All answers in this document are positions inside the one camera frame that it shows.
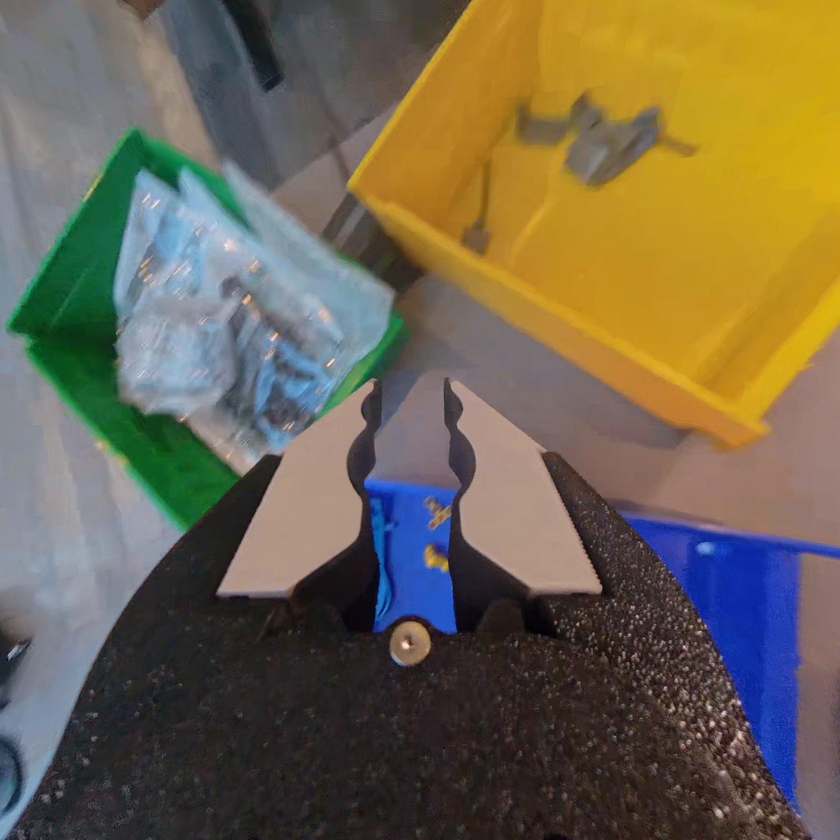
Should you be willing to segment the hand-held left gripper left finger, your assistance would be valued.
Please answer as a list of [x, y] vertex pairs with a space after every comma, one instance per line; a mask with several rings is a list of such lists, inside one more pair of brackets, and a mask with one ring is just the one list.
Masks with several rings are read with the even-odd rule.
[[326, 603], [351, 631], [375, 624], [380, 562], [365, 481], [375, 466], [382, 383], [370, 380], [283, 451], [217, 596]]

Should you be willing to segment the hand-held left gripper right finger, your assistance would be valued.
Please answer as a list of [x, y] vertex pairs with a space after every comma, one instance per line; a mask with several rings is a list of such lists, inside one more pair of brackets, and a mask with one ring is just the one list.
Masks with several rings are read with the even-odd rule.
[[458, 479], [448, 571], [456, 631], [554, 634], [550, 599], [604, 594], [551, 476], [547, 450], [458, 381], [444, 382]]

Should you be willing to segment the blue storage bin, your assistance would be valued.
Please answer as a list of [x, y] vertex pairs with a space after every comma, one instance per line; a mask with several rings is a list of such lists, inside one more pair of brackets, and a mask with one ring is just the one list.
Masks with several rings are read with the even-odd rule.
[[[383, 479], [367, 479], [365, 486], [370, 498], [383, 499], [394, 522], [392, 606], [374, 630], [417, 616], [441, 633], [456, 633], [449, 573], [424, 565], [429, 543], [448, 554], [450, 534], [449, 521], [429, 531], [424, 500], [452, 503], [456, 489]], [[838, 548], [658, 516], [629, 502], [619, 503], [617, 510], [665, 563], [710, 629], [769, 769], [799, 812], [796, 671], [801, 663], [802, 560], [813, 553], [827, 558], [829, 571], [838, 571]]]

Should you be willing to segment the large yellow storage bin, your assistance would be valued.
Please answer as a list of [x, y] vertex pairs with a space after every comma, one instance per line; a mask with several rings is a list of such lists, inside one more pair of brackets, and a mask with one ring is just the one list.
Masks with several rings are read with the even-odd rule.
[[[838, 327], [838, 2], [472, 2], [353, 174], [406, 254], [675, 427], [740, 446]], [[613, 182], [516, 111], [659, 107]], [[493, 161], [479, 257], [462, 243]]]

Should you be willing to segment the black brick axle tool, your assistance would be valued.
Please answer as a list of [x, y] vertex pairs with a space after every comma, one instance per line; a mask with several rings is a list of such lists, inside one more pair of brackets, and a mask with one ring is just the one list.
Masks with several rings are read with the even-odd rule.
[[488, 221], [492, 187], [492, 169], [493, 161], [489, 156], [484, 161], [481, 168], [478, 212], [473, 222], [465, 229], [461, 239], [462, 245], [479, 257], [483, 257], [487, 254], [490, 243], [490, 228], [488, 227]]

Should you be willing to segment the green storage bin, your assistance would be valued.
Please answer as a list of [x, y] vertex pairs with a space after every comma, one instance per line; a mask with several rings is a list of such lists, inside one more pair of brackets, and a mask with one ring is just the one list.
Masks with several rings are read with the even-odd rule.
[[[245, 202], [234, 195], [233, 178], [224, 168], [222, 174], [211, 172], [163, 141], [132, 129], [110, 153], [28, 285], [7, 330], [22, 338], [35, 368], [80, 420], [122, 458], [156, 506], [186, 530], [242, 475], [216, 457], [184, 423], [172, 416], [144, 415], [122, 401], [113, 301], [136, 175], [147, 169], [176, 187], [182, 168], [194, 172], [229, 215], [247, 224]], [[384, 339], [352, 369], [311, 424], [363, 383], [382, 376], [407, 336], [393, 303]]]

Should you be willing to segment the pale grey desk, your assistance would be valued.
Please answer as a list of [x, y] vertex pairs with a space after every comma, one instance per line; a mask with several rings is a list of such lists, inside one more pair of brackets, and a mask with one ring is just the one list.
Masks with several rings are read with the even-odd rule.
[[385, 378], [384, 474], [452, 480], [445, 375], [465, 384], [604, 497], [738, 529], [838, 543], [838, 329], [770, 410], [770, 433], [726, 448], [663, 423], [436, 276], [407, 283], [413, 331]]

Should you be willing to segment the white plastic bags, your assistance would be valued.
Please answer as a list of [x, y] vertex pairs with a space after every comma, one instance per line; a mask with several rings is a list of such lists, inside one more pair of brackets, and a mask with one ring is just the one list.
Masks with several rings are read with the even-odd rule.
[[247, 224], [197, 175], [136, 175], [113, 283], [117, 383], [243, 475], [322, 412], [384, 339], [394, 290], [226, 164]]

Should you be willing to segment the grey brick part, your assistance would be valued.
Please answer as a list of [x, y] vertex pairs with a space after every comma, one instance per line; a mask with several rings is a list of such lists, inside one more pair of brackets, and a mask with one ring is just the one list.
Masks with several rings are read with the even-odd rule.
[[546, 116], [529, 104], [516, 111], [516, 132], [521, 144], [549, 147], [568, 136], [573, 140], [564, 168], [581, 184], [602, 187], [613, 182], [657, 146], [690, 157], [695, 144], [673, 138], [665, 131], [661, 108], [646, 108], [630, 119], [610, 119], [588, 92], [571, 104], [569, 111]]

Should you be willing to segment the black metal leg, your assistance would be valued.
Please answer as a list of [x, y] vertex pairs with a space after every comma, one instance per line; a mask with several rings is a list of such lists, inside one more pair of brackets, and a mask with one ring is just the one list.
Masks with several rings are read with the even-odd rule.
[[285, 71], [272, 43], [271, 29], [256, 1], [222, 1], [245, 48], [257, 83], [263, 92], [278, 88]]

